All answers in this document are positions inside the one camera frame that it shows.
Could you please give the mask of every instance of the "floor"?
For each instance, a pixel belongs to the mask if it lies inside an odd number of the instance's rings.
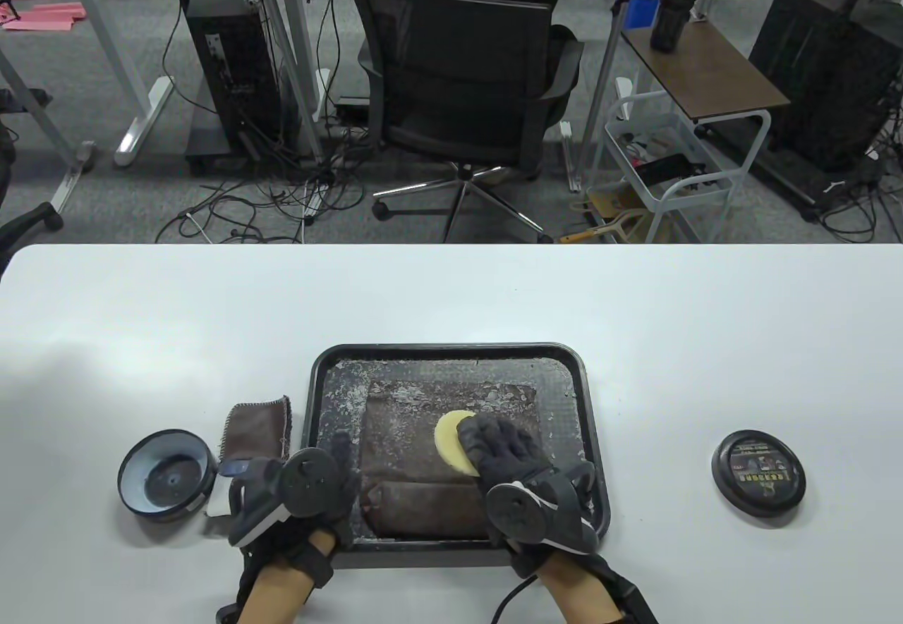
[[[309,8],[310,24],[317,29],[326,0],[313,0]],[[726,37],[743,53],[755,42],[758,29],[771,0],[718,1],[712,18]],[[139,71],[150,83],[161,73],[161,56],[178,12],[177,0],[109,0],[116,7],[116,17],[123,22],[122,33]],[[365,76],[354,52],[363,38],[357,11],[351,0],[336,0],[337,22],[341,38],[341,66],[334,91],[336,94],[366,95]],[[607,2],[601,0],[561,0],[555,12],[556,22],[568,25],[577,37],[587,41],[580,85],[571,96],[566,118],[575,134],[583,132],[589,109],[594,77],[610,26]],[[66,226],[51,234],[35,231],[27,237],[31,243],[152,243],[167,221],[191,208],[210,194],[201,185],[219,185],[222,180],[199,180],[191,177],[183,160],[188,137],[191,107],[172,95],[154,130],[145,142],[139,159],[129,169],[113,165],[111,151],[122,138],[131,121],[122,93],[109,72],[90,25],[81,23],[71,33],[13,33],[0,31],[0,44],[29,85],[48,89],[54,95],[49,114],[72,140],[96,140],[100,157],[94,170],[82,176],[64,211]],[[322,62],[332,66],[336,44],[325,37]],[[632,74],[632,60],[620,48],[619,73]],[[167,58],[167,68],[177,85],[193,93],[200,77],[197,56],[187,28],[180,24]],[[35,122],[27,116],[4,117],[7,125],[19,134],[19,162],[3,208],[0,222],[9,220],[41,201],[48,200],[61,178],[61,167]],[[535,183],[513,181],[500,186],[501,195],[522,212],[544,225],[546,231],[560,236],[581,226],[581,216],[571,208],[577,197],[567,190],[562,170],[560,148],[549,142],[544,173]],[[423,167],[406,157],[386,156],[359,170],[367,191],[398,185],[407,180],[422,181],[430,176]],[[349,190],[343,204],[353,201]],[[255,186],[235,192],[252,201],[264,201]],[[449,192],[433,192],[402,199],[394,209],[409,211],[390,221],[379,222],[365,200],[354,208],[329,212],[306,227],[308,243],[431,243],[442,232],[443,214],[451,204]],[[467,214],[455,228],[455,241],[461,243],[508,243],[533,241],[535,236],[516,222],[507,221],[494,209],[477,199],[468,198]],[[432,209],[415,212],[417,209]],[[903,206],[891,206],[898,224],[903,224]],[[220,206],[220,214],[244,224],[251,210],[244,204],[228,202]],[[204,221],[206,212],[197,213]],[[864,218],[855,209],[832,218],[839,228],[861,228]],[[267,236],[294,236],[298,222],[276,212],[261,209],[255,226]],[[181,236],[177,225],[162,232],[164,243],[199,243],[204,238],[190,231]],[[236,224],[211,218],[206,225],[212,241],[228,240]],[[886,217],[878,217],[875,240],[893,241]],[[835,238],[817,224],[807,224],[782,199],[749,179],[729,215],[720,236],[725,243],[832,243]]]

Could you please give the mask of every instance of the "computer tower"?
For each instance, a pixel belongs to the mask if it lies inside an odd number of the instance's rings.
[[[774,114],[772,147],[826,173],[854,171],[899,108],[903,6],[886,0],[774,0],[749,61],[791,104]]]
[[[284,72],[274,70],[283,63],[260,14],[245,0],[191,0],[186,18],[229,144],[259,146],[262,134],[294,147],[297,104]]]

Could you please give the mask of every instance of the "black mesh office chair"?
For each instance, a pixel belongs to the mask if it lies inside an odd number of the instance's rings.
[[[354,0],[367,35],[358,62],[370,76],[370,136],[454,164],[454,179],[376,192],[382,201],[457,188],[443,243],[469,192],[551,243],[542,227],[489,189],[497,169],[538,170],[543,134],[561,121],[577,83],[583,44],[550,51],[549,6],[491,0]]]
[[[15,160],[16,149],[13,147],[13,138],[10,137],[3,122],[0,121],[0,206],[6,199],[6,190],[9,189],[9,183],[13,177]],[[16,241],[25,236],[30,228],[41,222],[51,231],[58,231],[62,228],[62,217],[49,202],[43,202],[33,211],[26,212],[25,215],[20,215],[0,227],[0,275],[3,274],[13,256],[13,246]]]

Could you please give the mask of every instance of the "yellow foam applicator pad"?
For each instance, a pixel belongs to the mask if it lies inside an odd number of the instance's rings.
[[[466,473],[468,476],[478,476],[477,470],[464,453],[461,441],[458,440],[458,424],[465,417],[473,417],[470,410],[452,410],[446,412],[436,423],[436,430],[432,437],[436,443],[439,457],[456,472]]]

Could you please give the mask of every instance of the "pink object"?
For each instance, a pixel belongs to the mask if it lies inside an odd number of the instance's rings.
[[[72,29],[72,21],[29,22],[26,20],[12,20],[3,25],[3,29],[19,32],[68,32]]]
[[[22,11],[19,18],[25,22],[75,22],[67,11]]]
[[[87,18],[85,7],[78,2],[65,4],[38,4],[32,6],[33,13],[68,13],[72,18],[83,20]]]

